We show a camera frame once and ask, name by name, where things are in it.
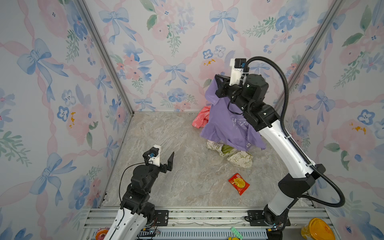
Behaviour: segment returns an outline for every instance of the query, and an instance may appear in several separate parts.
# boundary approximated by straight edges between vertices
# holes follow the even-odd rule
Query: yellow bucket
[[[335,240],[331,228],[323,220],[313,218],[302,227],[301,235],[307,240]]]

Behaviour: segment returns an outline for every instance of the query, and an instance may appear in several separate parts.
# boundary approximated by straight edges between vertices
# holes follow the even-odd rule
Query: wall
[[[86,0],[135,110],[199,111],[215,74],[230,75],[231,58],[267,56],[293,71],[329,1]],[[282,91],[277,74],[254,62]]]
[[[76,239],[128,114],[72,1],[3,1],[0,21],[0,239]]]
[[[342,208],[326,208],[344,240],[384,239],[383,8],[382,0],[345,1],[292,90],[285,118],[346,197]],[[311,194],[339,200],[322,179]]]

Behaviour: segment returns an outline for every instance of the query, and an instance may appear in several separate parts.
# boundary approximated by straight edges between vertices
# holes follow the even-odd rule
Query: beige garment
[[[253,156],[251,154],[237,149],[232,149],[228,153],[223,153],[223,146],[224,144],[207,140],[207,148],[217,151],[222,157],[229,156],[227,161],[229,161],[232,165],[242,168],[250,168],[252,166]]]

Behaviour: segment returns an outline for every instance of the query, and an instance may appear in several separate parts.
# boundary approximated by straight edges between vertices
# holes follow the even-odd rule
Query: snack wrapper
[[[233,177],[231,177],[228,182],[230,182],[236,188],[240,195],[242,195],[249,187],[249,184],[244,181],[244,179],[238,173],[233,175]]]

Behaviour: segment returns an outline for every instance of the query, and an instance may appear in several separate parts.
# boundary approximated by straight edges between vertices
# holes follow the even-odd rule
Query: purple shirt
[[[209,121],[200,133],[200,137],[230,145],[241,151],[248,151],[251,144],[265,149],[260,133],[249,126],[243,115],[235,115],[228,111],[229,98],[218,98],[215,94],[217,83],[215,80],[205,92],[205,98],[212,103]],[[231,111],[241,113],[240,108],[231,104]]]

